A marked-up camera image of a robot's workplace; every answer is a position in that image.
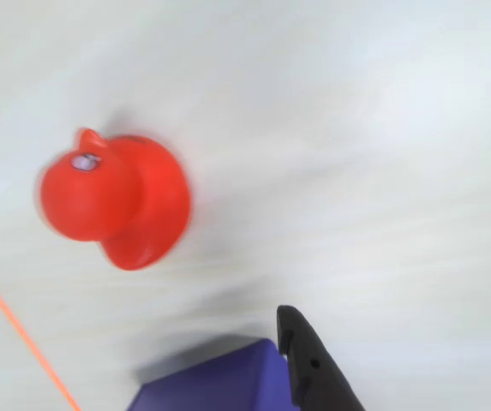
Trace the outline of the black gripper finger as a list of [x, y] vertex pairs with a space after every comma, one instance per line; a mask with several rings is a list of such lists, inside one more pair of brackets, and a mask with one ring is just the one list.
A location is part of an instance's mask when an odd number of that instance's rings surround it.
[[278, 351], [287, 359], [292, 403], [302, 411], [363, 411], [312, 325], [293, 306], [277, 308]]

